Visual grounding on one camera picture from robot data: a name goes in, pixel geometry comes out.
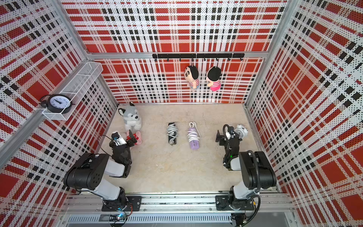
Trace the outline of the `purple power strip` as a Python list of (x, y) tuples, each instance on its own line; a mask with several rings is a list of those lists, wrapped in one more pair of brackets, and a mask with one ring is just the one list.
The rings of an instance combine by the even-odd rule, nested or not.
[(190, 148), (192, 150), (198, 150), (199, 149), (199, 140), (200, 140), (200, 133), (197, 128), (197, 124), (195, 122), (189, 123), (189, 130), (187, 134), (187, 138), (189, 141)]

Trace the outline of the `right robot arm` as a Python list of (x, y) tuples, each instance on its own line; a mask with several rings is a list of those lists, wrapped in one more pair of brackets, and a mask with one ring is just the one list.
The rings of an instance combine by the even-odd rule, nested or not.
[(216, 142), (225, 148), (223, 166), (230, 171), (240, 171), (242, 181), (230, 188), (227, 195), (216, 196), (218, 211), (253, 211), (254, 199), (262, 189), (276, 186), (277, 178), (263, 151), (240, 151), (237, 132), (217, 132)]

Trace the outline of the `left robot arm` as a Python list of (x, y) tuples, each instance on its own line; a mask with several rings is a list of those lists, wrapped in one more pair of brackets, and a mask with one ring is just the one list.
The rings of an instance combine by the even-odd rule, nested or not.
[(66, 187), (78, 192), (90, 192), (102, 199), (102, 211), (139, 211), (141, 196), (127, 196), (125, 189), (116, 186), (104, 178), (127, 178), (129, 176), (132, 158), (131, 147), (142, 143), (141, 133), (131, 131), (126, 134), (125, 140), (117, 131), (113, 132), (109, 146), (112, 155), (83, 154), (65, 174), (63, 183)]

